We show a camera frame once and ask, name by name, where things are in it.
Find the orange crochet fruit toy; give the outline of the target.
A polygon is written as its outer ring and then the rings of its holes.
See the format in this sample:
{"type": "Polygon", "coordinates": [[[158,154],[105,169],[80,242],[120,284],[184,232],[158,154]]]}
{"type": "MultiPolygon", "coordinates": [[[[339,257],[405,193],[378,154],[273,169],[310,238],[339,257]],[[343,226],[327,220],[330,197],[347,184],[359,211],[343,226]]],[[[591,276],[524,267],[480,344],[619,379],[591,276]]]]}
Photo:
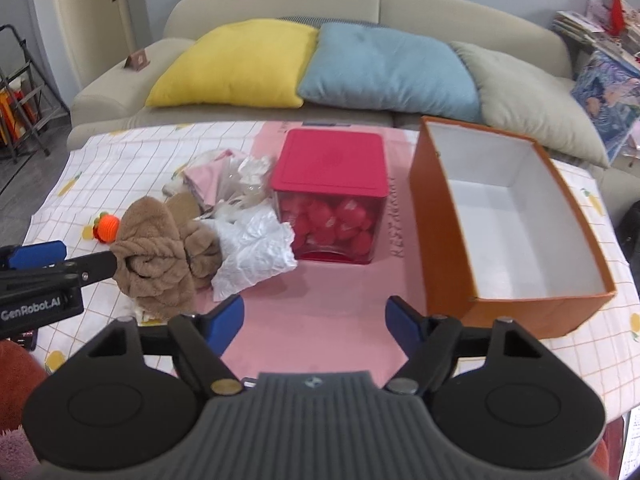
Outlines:
{"type": "Polygon", "coordinates": [[[102,244],[112,244],[116,240],[120,219],[114,214],[103,211],[93,222],[93,237],[102,244]]]}

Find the brown plush towel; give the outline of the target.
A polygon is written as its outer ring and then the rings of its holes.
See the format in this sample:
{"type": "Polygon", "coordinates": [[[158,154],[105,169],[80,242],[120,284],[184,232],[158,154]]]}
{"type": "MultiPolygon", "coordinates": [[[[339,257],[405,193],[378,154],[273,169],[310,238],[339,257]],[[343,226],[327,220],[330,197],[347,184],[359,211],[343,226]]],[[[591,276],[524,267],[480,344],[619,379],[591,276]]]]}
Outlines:
{"type": "Polygon", "coordinates": [[[120,291],[163,322],[193,313],[196,293],[210,285],[222,263],[211,228],[197,218],[178,224],[165,202],[151,196],[128,207],[110,249],[120,291]]]}

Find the white crinkled cloth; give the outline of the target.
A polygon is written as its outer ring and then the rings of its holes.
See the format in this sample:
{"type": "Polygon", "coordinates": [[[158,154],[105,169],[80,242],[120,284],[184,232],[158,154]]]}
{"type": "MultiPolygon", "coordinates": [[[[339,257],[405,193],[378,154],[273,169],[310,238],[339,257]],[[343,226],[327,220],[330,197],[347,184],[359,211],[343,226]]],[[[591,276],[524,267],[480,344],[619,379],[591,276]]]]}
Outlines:
{"type": "Polygon", "coordinates": [[[279,221],[268,200],[240,211],[233,222],[209,219],[203,223],[218,235],[222,253],[221,266],[212,278],[216,302],[297,268],[292,226],[279,221]]]}

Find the clear plastic bag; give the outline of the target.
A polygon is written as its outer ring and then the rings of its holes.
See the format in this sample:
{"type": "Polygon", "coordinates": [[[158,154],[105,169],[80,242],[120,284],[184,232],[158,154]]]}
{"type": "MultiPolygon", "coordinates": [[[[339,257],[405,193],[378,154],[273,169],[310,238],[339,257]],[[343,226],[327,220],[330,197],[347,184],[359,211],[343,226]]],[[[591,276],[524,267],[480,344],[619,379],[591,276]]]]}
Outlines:
{"type": "Polygon", "coordinates": [[[213,217],[234,221],[241,211],[268,198],[275,161],[272,156],[229,157],[222,166],[213,217]]]}

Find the brown bear-shaped sponge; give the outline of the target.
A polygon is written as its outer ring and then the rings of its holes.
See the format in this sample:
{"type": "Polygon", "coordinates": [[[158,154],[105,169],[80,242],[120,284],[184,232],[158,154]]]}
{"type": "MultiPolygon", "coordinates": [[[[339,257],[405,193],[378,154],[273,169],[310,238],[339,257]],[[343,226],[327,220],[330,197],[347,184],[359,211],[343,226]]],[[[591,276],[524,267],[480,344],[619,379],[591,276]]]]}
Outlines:
{"type": "Polygon", "coordinates": [[[165,205],[178,224],[198,218],[202,213],[200,204],[190,192],[169,197],[165,205]]]}

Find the pink cloth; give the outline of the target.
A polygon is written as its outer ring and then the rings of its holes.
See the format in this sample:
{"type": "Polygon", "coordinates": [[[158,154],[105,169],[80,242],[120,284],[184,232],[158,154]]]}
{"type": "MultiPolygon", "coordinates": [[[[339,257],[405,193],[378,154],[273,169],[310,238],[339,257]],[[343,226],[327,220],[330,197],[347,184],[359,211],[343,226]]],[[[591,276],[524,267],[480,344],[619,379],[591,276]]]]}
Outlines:
{"type": "Polygon", "coordinates": [[[183,183],[203,209],[216,205],[219,182],[233,159],[242,160],[246,154],[238,150],[207,151],[183,169],[183,183]]]}

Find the black metal rack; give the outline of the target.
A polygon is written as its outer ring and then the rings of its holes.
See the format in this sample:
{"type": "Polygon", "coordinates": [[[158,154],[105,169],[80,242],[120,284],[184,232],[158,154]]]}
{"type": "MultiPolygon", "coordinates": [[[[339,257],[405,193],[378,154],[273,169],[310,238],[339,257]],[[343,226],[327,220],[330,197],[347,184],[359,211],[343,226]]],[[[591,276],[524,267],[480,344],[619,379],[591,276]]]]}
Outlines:
{"type": "Polygon", "coordinates": [[[3,24],[1,37],[6,35],[20,49],[22,62],[9,73],[1,71],[1,160],[16,165],[38,151],[50,155],[43,136],[54,122],[70,119],[70,109],[17,29],[3,24]]]}

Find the orange cardboard box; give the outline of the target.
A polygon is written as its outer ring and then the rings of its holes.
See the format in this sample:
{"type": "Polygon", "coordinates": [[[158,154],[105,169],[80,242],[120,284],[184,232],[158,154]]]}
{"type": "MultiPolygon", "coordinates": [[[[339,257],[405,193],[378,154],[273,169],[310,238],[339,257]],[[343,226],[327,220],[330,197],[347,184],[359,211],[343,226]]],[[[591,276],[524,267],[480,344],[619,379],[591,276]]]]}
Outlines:
{"type": "Polygon", "coordinates": [[[616,295],[576,198],[526,136],[425,117],[409,171],[426,308],[563,337],[616,295]]]}

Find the small brown stand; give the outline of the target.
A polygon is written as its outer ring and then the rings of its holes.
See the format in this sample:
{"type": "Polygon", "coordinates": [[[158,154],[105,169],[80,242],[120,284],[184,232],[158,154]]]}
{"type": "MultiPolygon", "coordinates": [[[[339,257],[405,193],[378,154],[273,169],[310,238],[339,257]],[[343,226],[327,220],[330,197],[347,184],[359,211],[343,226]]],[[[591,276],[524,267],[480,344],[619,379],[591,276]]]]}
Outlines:
{"type": "Polygon", "coordinates": [[[146,66],[150,64],[148,59],[148,55],[146,54],[144,49],[137,50],[136,52],[132,52],[127,56],[124,67],[127,70],[134,70],[135,72],[140,72],[140,70],[144,70],[146,66]]]}

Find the red lidded candy box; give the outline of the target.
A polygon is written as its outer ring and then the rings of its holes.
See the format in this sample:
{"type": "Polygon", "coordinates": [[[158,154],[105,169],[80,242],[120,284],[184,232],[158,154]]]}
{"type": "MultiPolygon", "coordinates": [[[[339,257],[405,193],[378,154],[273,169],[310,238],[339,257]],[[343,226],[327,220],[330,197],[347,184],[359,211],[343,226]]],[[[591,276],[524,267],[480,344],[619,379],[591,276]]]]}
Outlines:
{"type": "Polygon", "coordinates": [[[372,261],[388,196],[383,137],[295,128],[271,175],[278,218],[293,229],[298,260],[372,261]]]}

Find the yellow pillow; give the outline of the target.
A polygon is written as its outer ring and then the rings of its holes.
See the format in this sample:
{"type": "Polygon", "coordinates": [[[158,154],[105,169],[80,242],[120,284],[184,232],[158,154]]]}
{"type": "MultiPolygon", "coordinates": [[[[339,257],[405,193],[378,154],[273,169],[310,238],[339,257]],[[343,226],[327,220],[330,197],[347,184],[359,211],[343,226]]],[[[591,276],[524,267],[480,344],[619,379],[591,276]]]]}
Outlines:
{"type": "Polygon", "coordinates": [[[145,105],[302,107],[297,87],[318,36],[312,26],[275,18],[219,26],[176,58],[157,79],[145,105]]]}

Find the wooden door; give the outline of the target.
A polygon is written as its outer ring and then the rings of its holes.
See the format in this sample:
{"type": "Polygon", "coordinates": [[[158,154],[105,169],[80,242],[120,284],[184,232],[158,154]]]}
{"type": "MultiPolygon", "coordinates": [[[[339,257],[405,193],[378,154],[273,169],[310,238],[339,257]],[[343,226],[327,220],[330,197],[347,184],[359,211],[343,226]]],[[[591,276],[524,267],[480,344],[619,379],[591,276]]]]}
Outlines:
{"type": "Polygon", "coordinates": [[[54,0],[70,65],[82,88],[134,48],[127,0],[54,0]]]}

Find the grey-beige pillow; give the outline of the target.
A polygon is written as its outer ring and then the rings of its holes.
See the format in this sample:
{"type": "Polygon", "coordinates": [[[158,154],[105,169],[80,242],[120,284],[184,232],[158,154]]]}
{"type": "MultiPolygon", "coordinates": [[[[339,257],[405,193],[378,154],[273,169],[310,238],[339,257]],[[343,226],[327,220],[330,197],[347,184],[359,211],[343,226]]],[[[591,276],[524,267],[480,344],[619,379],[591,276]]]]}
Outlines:
{"type": "Polygon", "coordinates": [[[544,148],[606,168],[608,154],[587,112],[555,76],[506,53],[454,41],[471,74],[484,123],[544,148]]]}

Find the blue floral bag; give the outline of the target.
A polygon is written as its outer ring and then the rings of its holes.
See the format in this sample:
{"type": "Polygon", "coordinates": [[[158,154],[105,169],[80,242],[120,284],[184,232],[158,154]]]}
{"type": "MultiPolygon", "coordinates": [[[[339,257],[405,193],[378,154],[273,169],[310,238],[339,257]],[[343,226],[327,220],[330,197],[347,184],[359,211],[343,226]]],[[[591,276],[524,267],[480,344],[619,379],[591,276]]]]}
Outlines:
{"type": "Polygon", "coordinates": [[[594,50],[572,96],[590,117],[612,162],[639,122],[639,71],[594,50]]]}

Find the blue pillow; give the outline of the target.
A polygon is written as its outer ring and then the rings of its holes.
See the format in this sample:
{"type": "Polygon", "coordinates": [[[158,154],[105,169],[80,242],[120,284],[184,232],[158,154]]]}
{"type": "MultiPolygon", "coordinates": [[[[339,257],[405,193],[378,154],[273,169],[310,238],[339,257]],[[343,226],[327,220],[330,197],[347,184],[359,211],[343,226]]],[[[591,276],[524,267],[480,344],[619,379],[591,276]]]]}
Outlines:
{"type": "Polygon", "coordinates": [[[297,93],[330,107],[480,121],[475,82],[452,47],[390,28],[322,25],[297,93]]]}

